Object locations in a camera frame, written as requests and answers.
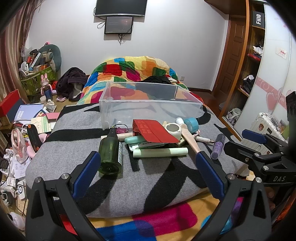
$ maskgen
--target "bed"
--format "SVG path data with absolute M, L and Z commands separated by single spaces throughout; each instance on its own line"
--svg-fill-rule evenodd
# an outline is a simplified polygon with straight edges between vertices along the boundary
M 57 179 L 71 173 L 91 151 L 98 151 L 100 137 L 109 132 L 102 129 L 98 104 L 107 81 L 140 81 L 151 74 L 178 79 L 165 62 L 150 57 L 124 57 L 99 65 L 78 105 L 63 108 L 52 134 L 28 166 L 28 190 L 37 176 Z M 179 82 L 173 84 L 187 89 Z M 224 133 L 226 141 L 237 141 L 207 106 L 201 106 L 198 116 L 200 130 L 207 138 Z M 133 158 L 124 147 L 122 173 L 115 177 L 97 173 L 78 201 L 79 207 L 107 240 L 191 240 L 219 201 L 207 192 L 195 166 L 195 153 L 186 147 L 187 156 L 164 158 Z M 199 143 L 199 147 L 210 155 L 213 145 Z M 249 174 L 245 164 L 224 152 L 215 163 L 226 173 Z

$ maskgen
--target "white suitcase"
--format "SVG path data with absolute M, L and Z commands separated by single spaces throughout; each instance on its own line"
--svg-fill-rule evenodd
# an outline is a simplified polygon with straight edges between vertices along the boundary
M 272 123 L 269 115 L 263 112 L 258 114 L 255 121 L 252 123 L 250 130 L 260 134 L 268 133 L 284 142 L 287 142 L 281 133 L 276 129 L 276 126 Z M 254 149 L 255 151 L 260 152 L 262 155 L 270 154 L 270 151 L 263 144 L 258 144 L 247 139 L 242 139 L 240 144 Z

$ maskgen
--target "wooden door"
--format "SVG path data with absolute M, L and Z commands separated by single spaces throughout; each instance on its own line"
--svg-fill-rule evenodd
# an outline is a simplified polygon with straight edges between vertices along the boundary
M 226 43 L 226 49 L 224 49 L 224 58 L 222 58 L 213 91 L 218 103 L 226 101 L 230 92 L 242 55 L 246 30 L 245 18 L 230 17 L 229 21 L 228 42 Z

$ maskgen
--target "light green tube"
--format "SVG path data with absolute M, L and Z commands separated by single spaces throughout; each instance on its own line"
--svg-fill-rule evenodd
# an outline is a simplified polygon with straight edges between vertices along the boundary
M 165 157 L 165 156 L 183 156 L 188 154 L 188 149 L 183 148 L 165 148 L 165 149 L 135 149 L 133 157 Z
M 143 136 L 134 136 L 134 137 L 127 137 L 124 139 L 124 142 L 126 144 L 134 144 L 134 143 L 139 143 L 139 142 L 144 142 L 146 141 Z

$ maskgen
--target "green bottle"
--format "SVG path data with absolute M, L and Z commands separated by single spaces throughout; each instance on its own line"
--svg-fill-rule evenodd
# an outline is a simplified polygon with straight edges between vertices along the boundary
M 116 128 L 112 127 L 106 138 L 101 140 L 99 153 L 101 166 L 99 172 L 105 175 L 117 175 L 122 170 L 122 143 L 118 140 Z

